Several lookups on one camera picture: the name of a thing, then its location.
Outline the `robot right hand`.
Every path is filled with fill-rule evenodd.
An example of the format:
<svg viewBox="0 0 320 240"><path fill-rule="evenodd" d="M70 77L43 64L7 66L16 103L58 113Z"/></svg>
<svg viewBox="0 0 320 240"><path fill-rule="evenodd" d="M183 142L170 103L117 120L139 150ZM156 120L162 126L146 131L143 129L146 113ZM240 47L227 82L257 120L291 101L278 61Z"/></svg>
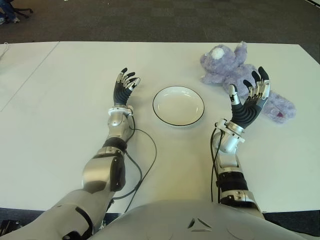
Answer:
<svg viewBox="0 0 320 240"><path fill-rule="evenodd" d="M265 69L260 66L257 71L252 71L255 85L248 80L243 80L243 84L248 89L248 96L244 103L241 103L238 96L238 89L234 84L228 87L231 102L232 118L231 122L246 129L251 125L262 111L266 104L271 90L271 81Z"/></svg>

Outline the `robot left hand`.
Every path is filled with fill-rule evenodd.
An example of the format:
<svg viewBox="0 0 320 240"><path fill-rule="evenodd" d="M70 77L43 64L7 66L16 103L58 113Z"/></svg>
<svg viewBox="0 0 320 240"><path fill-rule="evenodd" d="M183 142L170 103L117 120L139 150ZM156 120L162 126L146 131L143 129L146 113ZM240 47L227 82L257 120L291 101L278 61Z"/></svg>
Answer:
<svg viewBox="0 0 320 240"><path fill-rule="evenodd" d="M127 105L127 101L133 90L139 85L141 79L135 76L135 72L128 72L125 67L118 74L113 90L113 103L115 105Z"/></svg>

